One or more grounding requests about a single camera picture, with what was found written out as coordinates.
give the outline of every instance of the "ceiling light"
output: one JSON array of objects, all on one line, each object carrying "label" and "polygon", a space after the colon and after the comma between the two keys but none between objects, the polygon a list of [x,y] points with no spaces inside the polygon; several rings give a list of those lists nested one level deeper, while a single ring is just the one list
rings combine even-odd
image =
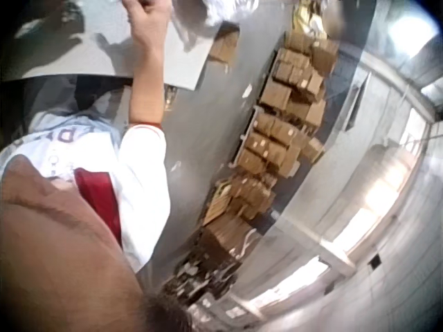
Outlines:
[{"label": "ceiling light", "polygon": [[389,31],[398,51],[414,57],[423,46],[438,34],[438,27],[431,20],[419,17],[402,17]]}]

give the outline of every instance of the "man's hand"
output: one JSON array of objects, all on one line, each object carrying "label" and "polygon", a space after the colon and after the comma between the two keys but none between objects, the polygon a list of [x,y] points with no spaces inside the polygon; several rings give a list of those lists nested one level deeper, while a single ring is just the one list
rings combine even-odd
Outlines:
[{"label": "man's hand", "polygon": [[142,50],[161,50],[171,17],[171,0],[122,0],[129,15],[132,37]]},{"label": "man's hand", "polygon": [[122,0],[131,23],[132,37],[141,48],[134,68],[129,123],[160,124],[163,119],[163,65],[171,0]]}]

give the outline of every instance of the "concrete floor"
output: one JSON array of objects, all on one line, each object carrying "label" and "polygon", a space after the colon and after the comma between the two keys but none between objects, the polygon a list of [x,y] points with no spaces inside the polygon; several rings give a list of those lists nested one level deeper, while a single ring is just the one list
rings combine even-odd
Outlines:
[{"label": "concrete floor", "polygon": [[[264,3],[240,26],[235,64],[208,62],[196,91],[179,91],[163,128],[171,215],[149,266],[144,285],[156,288],[168,278],[192,245],[199,215],[213,183],[226,174],[239,136],[260,93],[262,74],[283,32],[291,26],[291,6]],[[251,84],[247,98],[243,92]]]}]

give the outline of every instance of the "cardboard box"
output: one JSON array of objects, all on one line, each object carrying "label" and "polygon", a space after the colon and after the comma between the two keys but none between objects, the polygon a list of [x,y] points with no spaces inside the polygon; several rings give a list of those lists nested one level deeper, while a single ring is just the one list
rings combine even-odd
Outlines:
[{"label": "cardboard box", "polygon": [[244,144],[248,149],[263,156],[269,146],[269,139],[259,133],[251,132]]},{"label": "cardboard box", "polygon": [[266,113],[258,113],[255,117],[253,127],[255,130],[263,133],[266,136],[271,135],[271,128],[274,124],[275,116]]},{"label": "cardboard box", "polygon": [[246,220],[253,220],[257,216],[257,214],[259,214],[259,212],[260,211],[256,207],[246,204],[243,205],[242,217]]},{"label": "cardboard box", "polygon": [[239,214],[242,213],[243,205],[244,205],[243,199],[241,199],[240,197],[235,197],[230,201],[226,212],[238,216]]},{"label": "cardboard box", "polygon": [[300,69],[305,69],[311,64],[311,60],[307,56],[286,48],[281,48],[278,51],[276,61],[292,64]]},{"label": "cardboard box", "polygon": [[286,148],[274,142],[269,143],[268,151],[265,151],[263,156],[275,166],[279,167],[283,163]]},{"label": "cardboard box", "polygon": [[262,174],[262,182],[264,185],[266,185],[269,189],[274,188],[274,186],[277,184],[277,176],[274,176],[270,173],[264,173]]},{"label": "cardboard box", "polygon": [[319,128],[323,121],[323,116],[325,114],[326,101],[321,100],[320,102],[313,103],[309,108],[309,112],[306,115],[304,121],[312,126]]},{"label": "cardboard box", "polygon": [[270,107],[285,110],[291,96],[291,88],[283,84],[268,80],[260,102]]},{"label": "cardboard box", "polygon": [[209,59],[232,66],[240,36],[238,26],[223,24],[209,52]]},{"label": "cardboard box", "polygon": [[292,138],[291,146],[296,146],[303,149],[310,140],[311,138],[307,134],[297,129],[296,134]]},{"label": "cardboard box", "polygon": [[248,176],[234,177],[230,184],[229,194],[234,198],[241,197],[243,195],[245,184],[248,182],[248,180],[249,180]]},{"label": "cardboard box", "polygon": [[312,67],[308,67],[303,71],[302,77],[297,84],[297,89],[306,98],[311,97],[315,100],[316,96],[320,93],[320,88],[323,83],[323,77],[318,74]]},{"label": "cardboard box", "polygon": [[284,178],[289,178],[295,175],[300,163],[297,161],[302,149],[298,145],[289,146],[286,155],[284,156],[283,163],[278,169],[278,174]]},{"label": "cardboard box", "polygon": [[300,83],[300,80],[303,77],[303,69],[293,67],[291,75],[289,76],[288,83],[292,86],[297,86]]},{"label": "cardboard box", "polygon": [[294,30],[286,32],[284,35],[284,47],[301,52],[307,55],[311,55],[312,44],[315,42],[313,38],[304,33],[298,33]]},{"label": "cardboard box", "polygon": [[304,92],[311,80],[312,73],[314,68],[312,66],[308,66],[301,75],[301,78],[298,80],[297,89],[304,95]]},{"label": "cardboard box", "polygon": [[307,85],[307,92],[311,95],[318,95],[320,92],[320,86],[323,83],[323,77],[318,74],[318,71],[315,69],[312,71],[311,79],[309,80],[309,84]]},{"label": "cardboard box", "polygon": [[302,155],[314,164],[325,153],[325,147],[317,138],[312,138],[309,143],[302,149]]},{"label": "cardboard box", "polygon": [[241,197],[259,211],[265,211],[272,204],[275,194],[259,180],[250,178],[241,191]]},{"label": "cardboard box", "polygon": [[289,101],[286,112],[302,120],[304,123],[318,128],[323,121],[325,107],[326,101],[324,100],[313,104]]},{"label": "cardboard box", "polygon": [[320,102],[321,100],[325,99],[326,95],[326,86],[325,81],[323,80],[323,83],[320,85],[320,91],[316,95],[307,94],[305,97],[310,102]]},{"label": "cardboard box", "polygon": [[328,40],[319,39],[312,44],[312,65],[324,76],[334,71],[338,58],[338,44]]},{"label": "cardboard box", "polygon": [[245,259],[262,236],[239,216],[225,213],[205,227],[226,252],[237,260]]},{"label": "cardboard box", "polygon": [[281,81],[283,83],[288,83],[289,77],[291,76],[292,73],[292,68],[293,68],[292,64],[288,64],[286,62],[278,62],[276,64],[275,73],[273,74],[273,77],[278,81]]},{"label": "cardboard box", "polygon": [[266,170],[264,161],[248,149],[243,149],[237,164],[254,175],[264,173]]},{"label": "cardboard box", "polygon": [[280,119],[275,119],[274,125],[271,129],[271,137],[275,138],[283,145],[290,145],[292,138],[296,133],[296,128],[285,121],[281,121]]}]

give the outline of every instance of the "ceiling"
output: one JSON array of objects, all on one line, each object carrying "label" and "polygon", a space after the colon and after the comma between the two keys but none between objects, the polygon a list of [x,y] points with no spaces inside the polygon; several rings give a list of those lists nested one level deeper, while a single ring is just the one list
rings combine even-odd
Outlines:
[{"label": "ceiling", "polygon": [[[421,91],[435,106],[437,112],[443,112],[443,37],[437,24],[438,13],[428,13],[415,1],[392,0],[378,1],[374,19],[365,50],[386,61],[412,86]],[[421,45],[419,52],[408,54],[399,47],[392,36],[392,27],[402,19],[417,18],[433,29],[433,34],[425,36],[419,28],[403,27],[401,42]]]}]

